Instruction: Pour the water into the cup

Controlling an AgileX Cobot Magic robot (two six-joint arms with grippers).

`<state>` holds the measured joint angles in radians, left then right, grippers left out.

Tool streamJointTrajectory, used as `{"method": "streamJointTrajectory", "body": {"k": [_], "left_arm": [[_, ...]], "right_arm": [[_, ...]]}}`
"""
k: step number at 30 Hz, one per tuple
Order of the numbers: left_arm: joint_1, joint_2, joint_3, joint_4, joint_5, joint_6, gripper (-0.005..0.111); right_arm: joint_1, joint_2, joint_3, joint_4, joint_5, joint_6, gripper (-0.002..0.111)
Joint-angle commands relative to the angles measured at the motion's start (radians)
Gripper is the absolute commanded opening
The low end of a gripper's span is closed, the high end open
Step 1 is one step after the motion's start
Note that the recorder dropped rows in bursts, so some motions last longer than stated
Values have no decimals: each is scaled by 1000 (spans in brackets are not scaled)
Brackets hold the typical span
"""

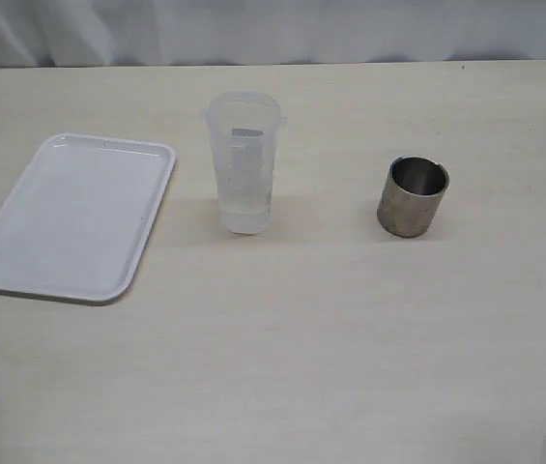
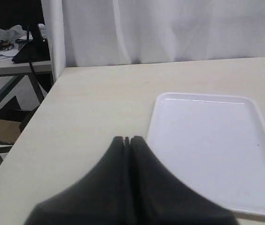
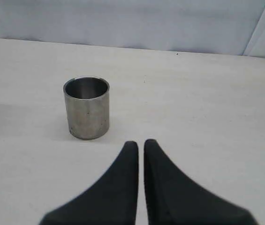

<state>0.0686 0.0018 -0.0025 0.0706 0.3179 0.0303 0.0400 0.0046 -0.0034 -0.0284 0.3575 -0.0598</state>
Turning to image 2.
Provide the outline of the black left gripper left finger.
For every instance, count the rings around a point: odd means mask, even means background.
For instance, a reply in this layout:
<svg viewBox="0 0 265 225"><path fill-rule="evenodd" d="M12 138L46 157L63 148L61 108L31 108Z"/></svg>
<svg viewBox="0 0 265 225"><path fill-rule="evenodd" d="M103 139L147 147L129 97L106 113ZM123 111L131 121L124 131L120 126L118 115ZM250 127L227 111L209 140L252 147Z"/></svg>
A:
<svg viewBox="0 0 265 225"><path fill-rule="evenodd" d="M124 143L115 137L79 181L37 204L27 225L127 225Z"/></svg>

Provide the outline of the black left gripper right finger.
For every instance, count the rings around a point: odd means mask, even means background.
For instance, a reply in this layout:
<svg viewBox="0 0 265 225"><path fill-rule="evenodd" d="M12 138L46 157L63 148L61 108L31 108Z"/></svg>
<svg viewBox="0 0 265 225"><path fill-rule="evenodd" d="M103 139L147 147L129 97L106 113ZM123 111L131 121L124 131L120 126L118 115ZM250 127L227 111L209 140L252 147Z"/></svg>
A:
<svg viewBox="0 0 265 225"><path fill-rule="evenodd" d="M141 136L129 145L129 176L139 225L236 225L233 213L177 179Z"/></svg>

